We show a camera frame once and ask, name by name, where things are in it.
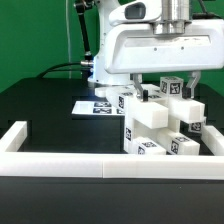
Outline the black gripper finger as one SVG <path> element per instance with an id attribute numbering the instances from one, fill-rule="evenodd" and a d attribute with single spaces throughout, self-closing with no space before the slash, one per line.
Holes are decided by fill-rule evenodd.
<path id="1" fill-rule="evenodd" d="M 182 88 L 182 97 L 184 99 L 194 98 L 194 92 L 195 88 L 200 81 L 201 78 L 201 72 L 200 71 L 191 71 L 188 74 L 188 82 L 187 84 Z"/>
<path id="2" fill-rule="evenodd" d="M 148 91 L 144 89 L 141 85 L 141 74 L 133 74 L 133 84 L 137 91 L 137 98 L 140 99 L 142 102 L 148 101 Z"/>

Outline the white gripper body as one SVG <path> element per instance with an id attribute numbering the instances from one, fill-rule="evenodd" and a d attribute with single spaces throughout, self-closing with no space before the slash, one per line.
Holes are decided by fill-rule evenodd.
<path id="1" fill-rule="evenodd" d="M 121 24 L 105 40 L 108 73 L 157 73 L 224 66 L 224 21 L 194 20 L 180 35 L 155 35 L 150 24 Z"/>

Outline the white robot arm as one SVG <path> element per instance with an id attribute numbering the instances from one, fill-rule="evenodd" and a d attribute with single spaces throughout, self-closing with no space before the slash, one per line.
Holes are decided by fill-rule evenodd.
<path id="1" fill-rule="evenodd" d="M 190 0 L 81 0 L 77 14 L 97 7 L 100 50 L 93 82 L 126 85 L 142 73 L 188 71 L 182 96 L 190 98 L 202 70 L 224 67 L 224 19 L 190 14 Z"/>

